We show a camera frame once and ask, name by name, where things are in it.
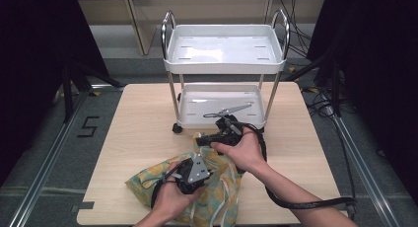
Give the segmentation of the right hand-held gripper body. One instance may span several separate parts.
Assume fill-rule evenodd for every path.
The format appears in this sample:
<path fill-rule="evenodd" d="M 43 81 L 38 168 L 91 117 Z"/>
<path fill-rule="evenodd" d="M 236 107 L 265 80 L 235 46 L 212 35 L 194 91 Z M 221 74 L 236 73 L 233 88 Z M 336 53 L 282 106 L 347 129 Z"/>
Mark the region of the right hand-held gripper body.
<path fill-rule="evenodd" d="M 241 105 L 232 108 L 221 109 L 215 114 L 218 120 L 215 122 L 219 128 L 216 141 L 235 146 L 243 137 L 244 124 L 234 116 L 235 112 L 250 108 L 251 104 Z"/>

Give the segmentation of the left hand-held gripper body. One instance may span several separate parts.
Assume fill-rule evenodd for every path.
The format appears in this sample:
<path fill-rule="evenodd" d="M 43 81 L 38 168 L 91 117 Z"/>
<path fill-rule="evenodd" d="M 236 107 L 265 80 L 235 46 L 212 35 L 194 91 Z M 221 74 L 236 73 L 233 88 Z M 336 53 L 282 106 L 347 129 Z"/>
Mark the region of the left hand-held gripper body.
<path fill-rule="evenodd" d="M 181 161 L 172 173 L 174 182 L 184 194 L 193 194 L 197 189 L 203 187 L 205 181 L 211 176 L 212 172 L 206 167 L 200 154 Z"/>

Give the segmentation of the fruit print bag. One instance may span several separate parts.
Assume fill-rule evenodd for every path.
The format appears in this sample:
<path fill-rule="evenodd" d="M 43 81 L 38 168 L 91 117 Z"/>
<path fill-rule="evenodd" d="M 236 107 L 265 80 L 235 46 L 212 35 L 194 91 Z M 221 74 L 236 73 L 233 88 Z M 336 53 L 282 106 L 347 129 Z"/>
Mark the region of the fruit print bag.
<path fill-rule="evenodd" d="M 131 177 L 125 184 L 147 208 L 155 204 L 163 183 L 183 160 L 200 154 L 212 176 L 205 181 L 205 191 L 174 220 L 191 227 L 234 227 L 239 210 L 239 190 L 242 174 L 225 155 L 210 146 L 198 146 L 196 138 L 205 133 L 195 133 L 193 150 L 174 156 L 164 162 L 146 168 Z"/>

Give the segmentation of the white two-tier cart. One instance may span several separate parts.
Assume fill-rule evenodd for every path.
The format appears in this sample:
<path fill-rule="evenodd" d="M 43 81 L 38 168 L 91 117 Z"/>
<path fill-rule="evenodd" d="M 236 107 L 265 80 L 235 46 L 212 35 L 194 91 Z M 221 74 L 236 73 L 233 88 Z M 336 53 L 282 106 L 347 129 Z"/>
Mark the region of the white two-tier cart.
<path fill-rule="evenodd" d="M 287 60 L 290 24 L 277 10 L 269 25 L 178 25 L 168 11 L 161 24 L 161 44 L 176 122 L 173 132 L 214 129 L 217 119 L 235 116 L 260 129 L 265 126 Z M 227 81 L 186 83 L 185 75 L 275 77 L 270 98 L 262 85 Z"/>

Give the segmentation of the person's right hand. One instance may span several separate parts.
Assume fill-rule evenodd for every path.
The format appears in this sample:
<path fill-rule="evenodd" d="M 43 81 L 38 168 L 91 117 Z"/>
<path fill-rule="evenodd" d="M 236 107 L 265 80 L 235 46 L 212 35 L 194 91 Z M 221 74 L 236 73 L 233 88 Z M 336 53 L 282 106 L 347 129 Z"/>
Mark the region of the person's right hand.
<path fill-rule="evenodd" d="M 243 137 L 236 146 L 220 142 L 212 142 L 210 146 L 216 151 L 227 155 L 238 168 L 255 176 L 268 170 L 268 164 L 264 161 L 261 154 L 258 138 L 249 128 L 244 128 Z"/>

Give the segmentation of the person's left hand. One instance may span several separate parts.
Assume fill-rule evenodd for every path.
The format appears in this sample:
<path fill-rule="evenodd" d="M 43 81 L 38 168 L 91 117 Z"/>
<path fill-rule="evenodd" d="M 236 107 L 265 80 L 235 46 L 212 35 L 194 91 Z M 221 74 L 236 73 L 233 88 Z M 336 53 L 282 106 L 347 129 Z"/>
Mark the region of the person's left hand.
<path fill-rule="evenodd" d="M 184 194 L 174 182 L 174 177 L 169 176 L 161 186 L 150 213 L 169 216 L 174 220 L 204 191 L 205 187 L 200 187 L 193 194 Z"/>

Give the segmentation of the black metal stand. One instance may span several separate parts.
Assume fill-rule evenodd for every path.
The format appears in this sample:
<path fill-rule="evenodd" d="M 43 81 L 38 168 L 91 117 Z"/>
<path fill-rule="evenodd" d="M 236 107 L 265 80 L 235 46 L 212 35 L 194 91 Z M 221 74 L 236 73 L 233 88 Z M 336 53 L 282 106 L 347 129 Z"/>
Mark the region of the black metal stand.
<path fill-rule="evenodd" d="M 70 117 L 74 113 L 73 99 L 72 99 L 72 87 L 74 84 L 80 92 L 90 92 L 93 89 L 92 84 L 88 80 L 88 76 L 96 77 L 110 86 L 115 88 L 122 88 L 124 84 L 110 78 L 107 74 L 104 74 L 98 70 L 89 67 L 87 64 L 75 61 L 73 59 L 68 60 L 61 70 L 62 86 L 64 92 L 65 102 L 65 118 L 64 122 L 70 120 Z"/>
<path fill-rule="evenodd" d="M 296 73 L 291 74 L 285 81 L 295 81 L 296 79 L 302 77 L 303 75 L 309 73 L 310 71 L 318 69 L 316 76 L 313 79 L 313 82 L 316 86 L 325 87 L 328 85 L 331 89 L 331 107 L 333 108 L 334 113 L 337 116 L 341 116 L 340 112 L 340 102 L 339 102 L 339 64 L 334 56 L 324 54 L 303 67 Z"/>

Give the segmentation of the wooden cabinet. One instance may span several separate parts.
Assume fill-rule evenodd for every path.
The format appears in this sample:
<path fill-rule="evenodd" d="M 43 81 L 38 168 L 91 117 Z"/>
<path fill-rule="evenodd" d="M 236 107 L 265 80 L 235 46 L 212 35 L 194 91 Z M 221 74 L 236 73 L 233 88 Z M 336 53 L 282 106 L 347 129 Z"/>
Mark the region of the wooden cabinet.
<path fill-rule="evenodd" d="M 160 25 L 168 11 L 181 24 L 269 24 L 276 10 L 296 25 L 292 44 L 308 43 L 324 0 L 81 0 L 105 58 L 161 55 Z"/>

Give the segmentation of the black curtain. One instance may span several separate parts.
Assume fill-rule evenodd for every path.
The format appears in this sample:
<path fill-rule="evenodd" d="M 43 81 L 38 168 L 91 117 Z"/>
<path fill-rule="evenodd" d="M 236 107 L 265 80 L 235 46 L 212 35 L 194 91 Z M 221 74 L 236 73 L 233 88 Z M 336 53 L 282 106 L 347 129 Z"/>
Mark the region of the black curtain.
<path fill-rule="evenodd" d="M 352 102 L 418 205 L 418 0 L 325 0 L 309 59 L 344 28 Z"/>
<path fill-rule="evenodd" d="M 0 186 L 33 139 L 70 60 L 107 73 L 78 0 L 0 0 Z"/>

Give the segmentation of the aluminium floor rail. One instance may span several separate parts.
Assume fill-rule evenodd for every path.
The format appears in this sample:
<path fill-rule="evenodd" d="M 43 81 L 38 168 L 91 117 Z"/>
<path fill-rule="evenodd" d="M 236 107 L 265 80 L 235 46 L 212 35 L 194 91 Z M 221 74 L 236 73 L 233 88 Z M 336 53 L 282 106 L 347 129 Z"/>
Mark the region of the aluminium floor rail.
<path fill-rule="evenodd" d="M 105 142 L 122 91 L 99 86 L 75 93 L 74 111 L 63 101 L 46 119 L 0 186 L 0 227 L 78 227 L 78 210 Z"/>
<path fill-rule="evenodd" d="M 335 123 L 337 130 L 342 136 L 346 152 L 350 157 L 359 177 L 362 181 L 368 196 L 373 203 L 384 227 L 400 227 L 400 222 L 393 212 L 387 198 L 382 189 L 379 187 L 366 161 L 362 157 L 356 143 L 354 142 L 343 119 L 337 115 L 337 109 L 328 106 L 327 111 L 330 113 L 331 120 Z"/>

